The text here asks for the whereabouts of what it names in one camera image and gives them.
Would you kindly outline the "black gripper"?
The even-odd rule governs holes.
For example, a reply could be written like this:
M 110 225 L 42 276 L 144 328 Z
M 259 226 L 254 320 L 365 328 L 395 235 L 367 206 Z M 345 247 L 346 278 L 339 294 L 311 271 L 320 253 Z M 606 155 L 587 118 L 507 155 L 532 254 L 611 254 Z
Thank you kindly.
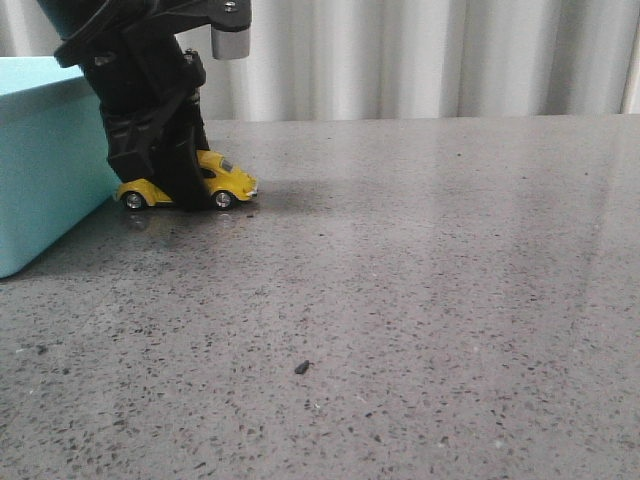
M 251 22 L 249 1 L 53 3 L 62 40 L 54 57 L 63 68 L 79 66 L 99 97 L 107 161 L 121 181 L 154 173 L 152 181 L 180 208 L 211 208 L 197 156 L 209 150 L 200 95 L 183 100 L 176 92 L 202 85 L 205 73 L 175 35 L 204 25 L 238 31 Z M 153 168 L 151 145 L 160 137 Z

